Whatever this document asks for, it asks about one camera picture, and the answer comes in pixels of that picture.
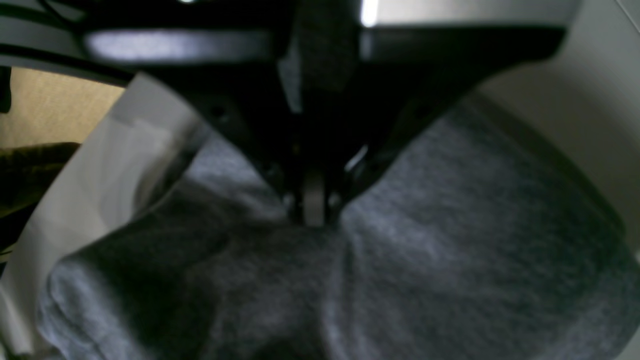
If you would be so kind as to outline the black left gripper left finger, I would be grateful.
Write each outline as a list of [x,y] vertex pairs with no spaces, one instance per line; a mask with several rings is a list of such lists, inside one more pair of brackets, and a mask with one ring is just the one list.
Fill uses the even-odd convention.
[[321,223],[321,176],[302,160],[279,73],[299,0],[87,0],[77,34],[98,62],[144,72],[243,152],[291,217]]

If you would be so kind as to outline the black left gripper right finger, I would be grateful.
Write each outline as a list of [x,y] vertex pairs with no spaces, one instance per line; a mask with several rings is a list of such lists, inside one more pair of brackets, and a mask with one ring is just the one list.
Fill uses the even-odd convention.
[[554,55],[578,0],[357,0],[356,65],[320,130],[320,225],[339,218],[448,107]]

